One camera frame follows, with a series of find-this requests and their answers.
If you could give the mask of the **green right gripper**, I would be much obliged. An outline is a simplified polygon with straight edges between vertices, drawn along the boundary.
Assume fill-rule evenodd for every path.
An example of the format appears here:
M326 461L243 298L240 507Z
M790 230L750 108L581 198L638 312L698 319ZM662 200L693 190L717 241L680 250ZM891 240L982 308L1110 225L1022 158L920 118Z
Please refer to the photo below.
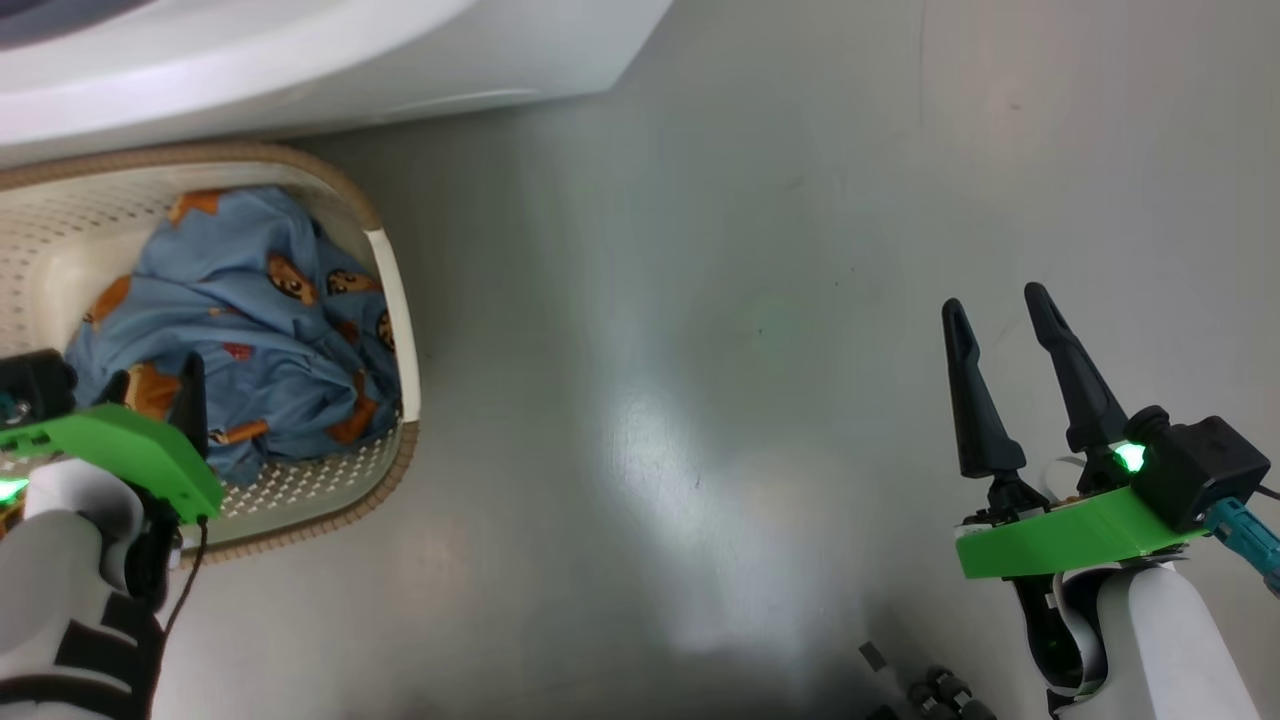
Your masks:
M1024 287L1037 342L1050 355L1068 414L1069 448L1124 441L1128 415L1047 288ZM960 474L1015 477L1027 465L1023 447L1009 437L979 368L980 347L959 299L941 310L945 356ZM1203 530L1170 530L1129 487L1070 498L1046 514L956 528L955 550L968 579L1053 575L1152 556L1202 537Z

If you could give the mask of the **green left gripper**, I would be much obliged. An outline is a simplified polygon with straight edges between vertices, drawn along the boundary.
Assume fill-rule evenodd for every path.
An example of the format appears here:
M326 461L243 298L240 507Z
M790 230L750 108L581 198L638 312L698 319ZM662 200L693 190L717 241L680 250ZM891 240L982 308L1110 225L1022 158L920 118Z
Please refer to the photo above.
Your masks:
M124 407L131 373L119 370L100 393L104 405L0 430L0 454L77 457L168 501L184 524L219 518L224 489L206 462L209 415L202 356L188 354L177 379L172 427Z

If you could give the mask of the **blue bear print garment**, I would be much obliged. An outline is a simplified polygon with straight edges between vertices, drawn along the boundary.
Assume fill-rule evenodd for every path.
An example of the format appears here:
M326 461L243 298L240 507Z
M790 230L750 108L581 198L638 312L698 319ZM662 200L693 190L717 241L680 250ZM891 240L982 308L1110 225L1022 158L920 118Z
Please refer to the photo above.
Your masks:
M296 340L390 329L380 281L275 186L179 196L134 273Z
M179 416L182 373L204 364L197 437L228 483L270 461L346 451L396 423L401 383L390 314L378 283L339 275L337 293L306 279L225 272L179 282L132 274L83 314L64 357L91 405L115 380L122 402L165 423Z

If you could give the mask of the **white front-load washing machine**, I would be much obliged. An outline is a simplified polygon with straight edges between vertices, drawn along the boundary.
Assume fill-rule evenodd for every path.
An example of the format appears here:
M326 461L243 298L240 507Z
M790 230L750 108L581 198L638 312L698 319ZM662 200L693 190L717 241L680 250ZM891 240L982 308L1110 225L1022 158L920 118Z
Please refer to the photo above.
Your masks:
M0 168L611 88L673 0L154 0L0 53Z

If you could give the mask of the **cream perforated laundry basket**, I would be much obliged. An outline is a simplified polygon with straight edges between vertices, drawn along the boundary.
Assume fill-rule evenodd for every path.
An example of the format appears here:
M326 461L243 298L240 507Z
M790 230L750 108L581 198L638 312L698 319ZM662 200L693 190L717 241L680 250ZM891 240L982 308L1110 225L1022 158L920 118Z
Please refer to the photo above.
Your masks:
M291 193L387 299L401 402L393 430L343 454L264 468L227 489L205 562L310 541L383 506L419 439L421 380L396 251L362 190L325 161L275 143L202 142L0 168L0 357L64 348L81 313L137 260L174 199L275 184Z

